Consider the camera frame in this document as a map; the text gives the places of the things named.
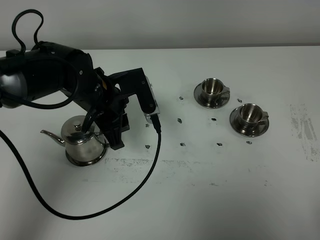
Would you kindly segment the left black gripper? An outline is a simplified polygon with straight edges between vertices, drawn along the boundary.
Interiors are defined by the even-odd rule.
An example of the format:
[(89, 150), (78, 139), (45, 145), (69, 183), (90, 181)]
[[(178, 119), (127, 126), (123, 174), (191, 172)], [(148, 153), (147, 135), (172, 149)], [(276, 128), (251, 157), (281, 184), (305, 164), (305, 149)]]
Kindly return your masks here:
[(83, 131), (87, 132), (96, 123), (101, 132), (107, 133), (113, 150), (125, 146), (122, 132), (130, 129), (125, 112), (129, 99), (124, 97), (120, 86), (116, 87), (118, 78), (124, 75), (121, 72), (107, 76), (100, 67), (83, 69), (83, 108), (87, 111)]

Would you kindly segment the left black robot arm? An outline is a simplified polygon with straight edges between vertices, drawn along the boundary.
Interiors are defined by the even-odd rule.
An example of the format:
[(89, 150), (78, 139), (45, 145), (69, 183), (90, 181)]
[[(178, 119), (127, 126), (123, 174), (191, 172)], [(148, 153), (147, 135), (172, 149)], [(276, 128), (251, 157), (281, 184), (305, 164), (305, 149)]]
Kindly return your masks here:
[(24, 105), (53, 110), (71, 102), (87, 112), (113, 150), (124, 147), (122, 132), (129, 130), (125, 107), (116, 83), (91, 56), (80, 49), (41, 41), (31, 51), (9, 50), (0, 59), (0, 105)]

